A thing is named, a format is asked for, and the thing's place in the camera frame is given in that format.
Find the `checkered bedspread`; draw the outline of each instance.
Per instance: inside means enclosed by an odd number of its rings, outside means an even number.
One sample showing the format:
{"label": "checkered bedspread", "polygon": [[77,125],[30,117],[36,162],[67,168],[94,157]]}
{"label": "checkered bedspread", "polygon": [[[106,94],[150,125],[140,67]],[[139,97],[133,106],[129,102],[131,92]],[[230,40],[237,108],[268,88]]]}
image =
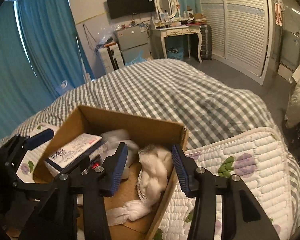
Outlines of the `checkered bedspread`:
{"label": "checkered bedspread", "polygon": [[[19,125],[13,134],[28,135],[41,122],[60,126],[79,105],[182,122],[189,129],[188,149],[256,127],[270,127],[280,134],[260,97],[249,90],[227,87],[173,59],[134,64],[67,92]],[[8,139],[3,138],[0,146]],[[294,231],[300,225],[300,168],[290,153],[289,168]]]}

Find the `louvered closet door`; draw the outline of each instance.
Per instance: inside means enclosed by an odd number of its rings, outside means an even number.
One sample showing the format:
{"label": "louvered closet door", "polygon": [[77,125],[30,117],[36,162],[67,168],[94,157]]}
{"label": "louvered closet door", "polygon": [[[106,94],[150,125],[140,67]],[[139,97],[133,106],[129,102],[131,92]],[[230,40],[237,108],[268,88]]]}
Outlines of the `louvered closet door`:
{"label": "louvered closet door", "polygon": [[202,14],[212,29],[212,53],[223,57],[225,51],[225,10],[223,0],[200,0]]}
{"label": "louvered closet door", "polygon": [[267,0],[225,0],[225,58],[261,76],[268,38]]}

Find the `metal screw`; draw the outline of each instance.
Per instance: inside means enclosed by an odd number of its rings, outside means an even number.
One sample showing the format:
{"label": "metal screw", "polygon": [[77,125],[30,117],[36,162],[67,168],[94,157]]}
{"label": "metal screw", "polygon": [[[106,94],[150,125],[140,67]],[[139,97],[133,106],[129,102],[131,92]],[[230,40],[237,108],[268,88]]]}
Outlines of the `metal screw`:
{"label": "metal screw", "polygon": [[59,176],[59,179],[61,179],[61,180],[66,180],[66,179],[68,179],[68,174],[66,174],[66,173],[61,174],[61,175]]}
{"label": "metal screw", "polygon": [[197,173],[202,174],[202,173],[205,173],[205,172],[206,172],[206,169],[203,168],[203,167],[198,167],[198,168],[195,169],[195,171],[196,171]]}
{"label": "metal screw", "polygon": [[103,172],[104,168],[102,166],[97,166],[94,168],[95,172]]}
{"label": "metal screw", "polygon": [[240,176],[238,176],[237,174],[234,174],[231,176],[231,179],[234,181],[239,181],[240,180]]}

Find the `television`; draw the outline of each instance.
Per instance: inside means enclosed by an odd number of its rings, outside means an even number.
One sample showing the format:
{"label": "television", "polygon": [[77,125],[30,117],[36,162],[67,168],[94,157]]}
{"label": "television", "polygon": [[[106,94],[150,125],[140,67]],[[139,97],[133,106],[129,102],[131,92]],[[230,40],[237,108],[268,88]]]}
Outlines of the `television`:
{"label": "television", "polygon": [[110,18],[154,12],[154,0],[107,0]]}

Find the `black suitcase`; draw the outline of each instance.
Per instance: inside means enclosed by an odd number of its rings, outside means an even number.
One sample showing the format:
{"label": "black suitcase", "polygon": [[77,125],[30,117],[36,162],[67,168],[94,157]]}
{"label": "black suitcase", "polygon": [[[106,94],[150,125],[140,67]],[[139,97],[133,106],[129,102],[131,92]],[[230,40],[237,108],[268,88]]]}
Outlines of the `black suitcase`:
{"label": "black suitcase", "polygon": [[[212,59],[212,33],[211,26],[207,24],[200,25],[200,32],[202,34],[202,44],[200,56],[202,60]],[[191,56],[198,59],[198,35],[190,35]]]}

